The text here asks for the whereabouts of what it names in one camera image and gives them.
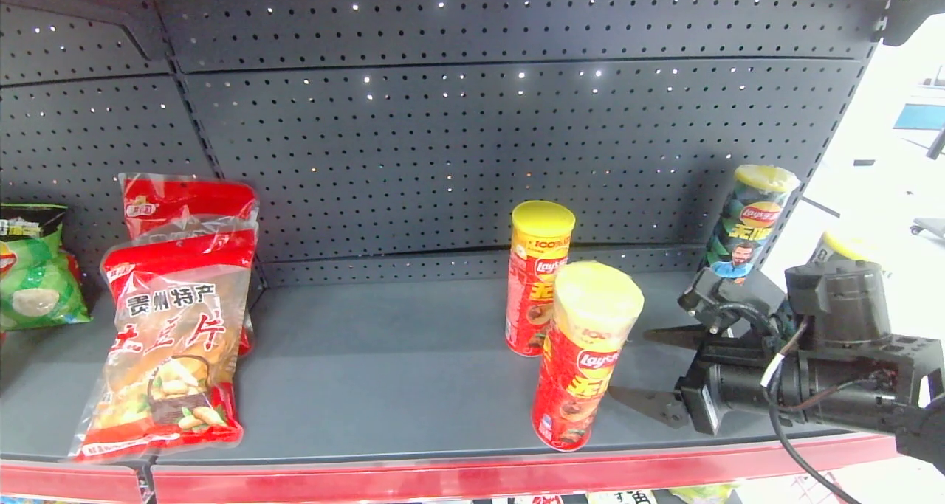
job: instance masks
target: lay's logo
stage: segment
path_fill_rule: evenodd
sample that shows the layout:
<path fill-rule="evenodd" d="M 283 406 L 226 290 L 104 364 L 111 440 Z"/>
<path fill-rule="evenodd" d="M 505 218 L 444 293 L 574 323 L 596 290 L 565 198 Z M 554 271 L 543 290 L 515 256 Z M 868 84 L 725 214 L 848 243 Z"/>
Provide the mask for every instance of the lay's logo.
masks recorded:
<path fill-rule="evenodd" d="M 581 370 L 601 370 L 611 368 L 617 363 L 620 353 L 597 353 L 594 351 L 581 351 L 577 357 L 577 366 Z"/>
<path fill-rule="evenodd" d="M 567 264 L 568 258 L 544 259 L 535 261 L 535 275 L 554 275 L 557 269 Z"/>
<path fill-rule="evenodd" d="M 743 208 L 739 219 L 749 227 L 771 227 L 779 215 L 779 204 L 773 201 L 759 201 Z"/>

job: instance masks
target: black cable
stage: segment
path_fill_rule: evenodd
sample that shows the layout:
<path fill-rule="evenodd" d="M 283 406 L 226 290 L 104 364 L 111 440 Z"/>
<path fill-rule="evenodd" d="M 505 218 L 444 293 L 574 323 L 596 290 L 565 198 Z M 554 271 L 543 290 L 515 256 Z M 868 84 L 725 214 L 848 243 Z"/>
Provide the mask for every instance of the black cable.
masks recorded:
<path fill-rule="evenodd" d="M 784 450 L 787 451 L 788 456 L 790 456 L 797 465 L 800 465 L 801 469 L 807 471 L 807 474 L 809 474 L 814 480 L 818 481 L 820 485 L 827 488 L 827 490 L 830 490 L 831 493 L 837 495 L 837 497 L 840 497 L 841 500 L 846 501 L 847 504 L 861 504 L 859 500 L 855 500 L 855 498 L 851 497 L 846 491 L 841 490 L 837 484 L 831 483 L 830 480 L 827 480 L 827 478 L 823 476 L 823 474 L 818 473 L 818 471 L 814 469 L 810 463 L 807 463 L 807 460 L 804 460 L 803 457 L 800 456 L 800 453 L 797 452 L 794 446 L 792 446 L 791 441 L 787 439 L 787 435 L 784 434 L 784 429 L 782 424 L 780 424 L 780 416 L 777 412 L 777 392 L 779 392 L 780 389 L 780 374 L 782 374 L 782 372 L 783 363 L 779 363 L 777 364 L 777 368 L 774 370 L 774 374 L 771 377 L 770 385 L 763 389 L 763 392 L 766 393 L 767 401 L 769 401 L 769 417 L 771 419 L 771 427 L 774 429 L 777 440 L 780 441 L 780 444 L 782 444 Z"/>
<path fill-rule="evenodd" d="M 713 306 L 712 311 L 715 312 L 713 315 L 718 316 L 722 312 L 730 310 L 735 312 L 739 317 L 745 319 L 749 325 L 752 326 L 752 329 L 758 332 L 762 336 L 779 336 L 777 332 L 777 326 L 773 322 L 770 322 L 766 318 L 765 314 L 760 311 L 756 306 L 749 305 L 748 303 L 742 303 L 737 301 L 732 301 L 728 303 L 720 303 L 720 305 Z"/>

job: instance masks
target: red snack bag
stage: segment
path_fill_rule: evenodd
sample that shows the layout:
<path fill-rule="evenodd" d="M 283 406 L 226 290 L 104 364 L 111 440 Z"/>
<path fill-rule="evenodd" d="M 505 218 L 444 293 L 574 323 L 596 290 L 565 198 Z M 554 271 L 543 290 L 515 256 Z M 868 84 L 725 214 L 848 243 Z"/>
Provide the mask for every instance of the red snack bag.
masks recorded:
<path fill-rule="evenodd" d="M 145 234 L 160 236 L 161 229 L 177 232 L 199 227 L 207 218 L 239 218 L 256 222 L 259 201 L 249 185 L 240 182 L 195 179 L 162 174 L 119 174 L 122 211 L 128 235 L 135 241 Z M 247 312 L 240 333 L 239 355 L 252 349 L 253 331 Z"/>
<path fill-rule="evenodd" d="M 237 443 L 233 372 L 256 225 L 111 249 L 102 272 L 118 335 L 70 453 L 112 461 Z"/>

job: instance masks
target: lay's chip can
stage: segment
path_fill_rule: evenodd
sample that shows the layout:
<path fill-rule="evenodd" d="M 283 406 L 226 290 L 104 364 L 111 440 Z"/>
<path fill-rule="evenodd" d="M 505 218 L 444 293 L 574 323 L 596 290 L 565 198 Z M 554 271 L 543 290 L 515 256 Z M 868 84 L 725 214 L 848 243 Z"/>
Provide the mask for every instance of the lay's chip can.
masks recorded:
<path fill-rule="evenodd" d="M 574 214 L 552 201 L 526 201 L 512 211 L 506 343 L 539 356 L 551 325 L 554 275 L 568 262 Z"/>
<path fill-rule="evenodd" d="M 719 277 L 745 281 L 777 218 L 800 181 L 792 172 L 767 165 L 735 169 L 735 188 L 722 206 L 703 266 Z"/>
<path fill-rule="evenodd" d="M 582 261 L 558 269 L 554 320 L 544 339 L 532 426 L 557 450 L 577 450 L 591 437 L 620 350 L 644 306 L 633 279 Z"/>

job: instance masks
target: metal bracket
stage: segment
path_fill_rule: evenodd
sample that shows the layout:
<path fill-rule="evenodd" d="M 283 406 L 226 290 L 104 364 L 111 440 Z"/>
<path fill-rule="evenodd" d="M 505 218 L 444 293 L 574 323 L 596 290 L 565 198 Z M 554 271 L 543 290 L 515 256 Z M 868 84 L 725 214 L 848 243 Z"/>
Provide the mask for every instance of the metal bracket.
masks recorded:
<path fill-rule="evenodd" d="M 168 45 L 161 36 L 161 18 L 153 0 L 3 0 L 5 4 L 116 24 L 148 61 L 166 60 Z"/>
<path fill-rule="evenodd" d="M 936 13 L 945 13 L 945 0 L 890 0 L 883 44 L 901 46 Z"/>

